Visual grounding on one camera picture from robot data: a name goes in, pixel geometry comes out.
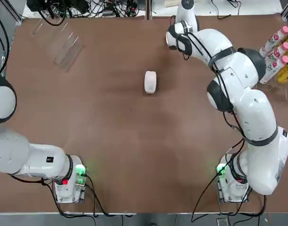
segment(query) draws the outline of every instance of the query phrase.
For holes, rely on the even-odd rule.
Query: brown table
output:
[[[283,24],[279,15],[198,19],[201,29],[218,29],[237,48],[259,49]],[[191,212],[219,159],[240,137],[207,99],[214,74],[166,47],[169,18],[70,20],[85,47],[68,73],[29,38],[36,23],[26,20],[15,35],[7,77],[18,107],[6,126],[31,143],[80,156],[106,211]],[[147,70],[157,72],[159,84],[150,96],[144,93]],[[267,95],[288,130],[288,100]],[[254,193],[241,210],[258,212],[262,200]],[[92,196],[63,209],[92,212]],[[0,212],[55,211],[46,187],[0,174]],[[197,211],[219,211],[213,185]],[[288,212],[288,162],[266,211]]]

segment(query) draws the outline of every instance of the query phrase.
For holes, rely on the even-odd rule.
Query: bottle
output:
[[[288,57],[283,56],[266,67],[266,72],[260,83],[267,83],[278,71],[288,63]]]
[[[283,56],[287,50],[288,50],[288,42],[284,42],[282,45],[274,48],[274,50],[272,50],[269,53],[269,55],[266,56],[265,64],[270,65],[272,62]]]
[[[259,53],[261,56],[266,57],[266,55],[282,40],[288,33],[288,27],[283,26],[281,30],[278,30],[264,46],[261,47]]]
[[[288,82],[288,64],[278,72],[277,82],[279,82],[279,83],[287,83]]]

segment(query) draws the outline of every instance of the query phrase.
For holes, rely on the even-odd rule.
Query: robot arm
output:
[[[222,33],[214,29],[198,31],[197,25],[194,0],[182,0],[166,42],[170,49],[201,60],[213,71],[216,64],[224,82],[217,77],[210,82],[208,99],[222,112],[232,106],[243,129],[248,147],[225,169],[223,200],[240,202],[248,186],[260,194],[272,194],[288,156],[288,133],[277,125],[266,95],[252,89],[265,74],[264,58],[252,49],[236,51]],[[230,158],[224,156],[220,165]]]
[[[0,124],[16,111],[17,97],[12,85],[0,75]],[[53,145],[30,144],[22,135],[0,125],[0,172],[12,176],[50,178],[55,181],[58,202],[84,199],[86,173],[80,158],[65,154]]]

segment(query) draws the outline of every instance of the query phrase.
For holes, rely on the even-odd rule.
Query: plastic bottle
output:
[[[275,60],[279,59],[288,50],[288,42],[284,42],[282,45],[274,48],[269,55],[265,58],[265,64],[270,65]]]
[[[261,47],[259,53],[261,56],[266,57],[266,55],[282,40],[288,33],[288,27],[283,26],[281,30],[278,30],[264,46]]]
[[[276,61],[274,61],[272,64],[268,65],[266,67],[265,75],[260,80],[260,83],[262,84],[267,83],[287,63],[288,63],[288,57],[283,56],[277,59]]]

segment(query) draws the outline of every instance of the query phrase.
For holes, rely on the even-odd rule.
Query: small white block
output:
[[[156,72],[146,71],[144,79],[144,89],[148,94],[155,92],[157,87],[157,74]]]

